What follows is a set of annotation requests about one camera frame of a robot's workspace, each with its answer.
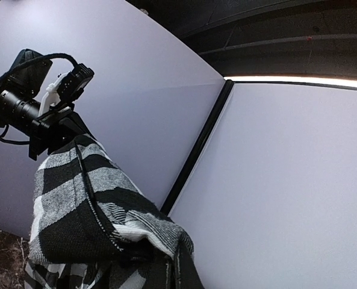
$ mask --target ceiling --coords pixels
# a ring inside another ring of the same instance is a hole
[[[222,75],[357,78],[356,0],[128,0]]]

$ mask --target camera rig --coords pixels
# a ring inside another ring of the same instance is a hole
[[[42,102],[34,98],[52,66],[51,59],[69,60],[73,70],[58,76],[46,89]],[[94,71],[78,64],[67,54],[43,56],[30,49],[22,50],[10,70],[0,77],[0,128],[5,128],[0,141],[13,145],[29,145],[29,157],[36,160],[46,149],[48,154],[64,146],[80,134],[92,134],[74,112],[74,101]],[[29,137],[29,141],[6,140],[9,126]]]

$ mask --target light strip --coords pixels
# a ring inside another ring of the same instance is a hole
[[[313,84],[338,85],[357,88],[356,80],[337,79],[337,78],[318,78],[303,76],[231,76],[225,77],[233,81],[242,82],[302,82]]]

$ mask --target marble floor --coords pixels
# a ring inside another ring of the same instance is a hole
[[[24,266],[28,243],[0,230],[0,289],[24,288]]]

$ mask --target white wall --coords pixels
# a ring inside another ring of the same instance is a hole
[[[357,288],[357,92],[237,84],[172,218],[205,288]]]
[[[223,78],[123,0],[1,1],[0,75],[24,48],[65,52],[95,71],[76,111],[113,161],[160,206]],[[43,87],[70,68],[54,60]],[[12,131],[8,138],[24,136]],[[27,236],[38,165],[28,148],[0,143],[1,229]]]

